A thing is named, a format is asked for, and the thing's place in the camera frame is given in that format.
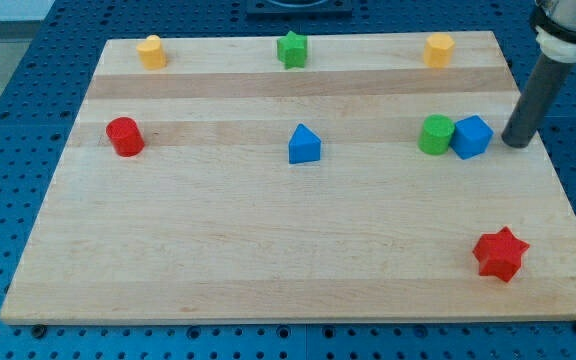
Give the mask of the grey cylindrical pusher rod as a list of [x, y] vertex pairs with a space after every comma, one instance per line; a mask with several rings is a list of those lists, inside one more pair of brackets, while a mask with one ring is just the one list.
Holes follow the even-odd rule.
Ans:
[[568, 31], [542, 26], [536, 31], [541, 53], [501, 135], [503, 142], [513, 148], [530, 144], [576, 64], [576, 43], [564, 39]]

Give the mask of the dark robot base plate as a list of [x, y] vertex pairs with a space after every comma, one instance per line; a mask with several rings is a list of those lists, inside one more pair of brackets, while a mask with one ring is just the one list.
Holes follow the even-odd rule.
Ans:
[[245, 0], [249, 16], [262, 15], [351, 15], [351, 0]]

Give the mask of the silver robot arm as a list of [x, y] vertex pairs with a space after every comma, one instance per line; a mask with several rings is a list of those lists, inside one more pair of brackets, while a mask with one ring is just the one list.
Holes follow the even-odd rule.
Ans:
[[525, 148], [576, 64], [576, 0], [539, 0], [529, 24], [540, 55], [501, 134], [513, 148]]

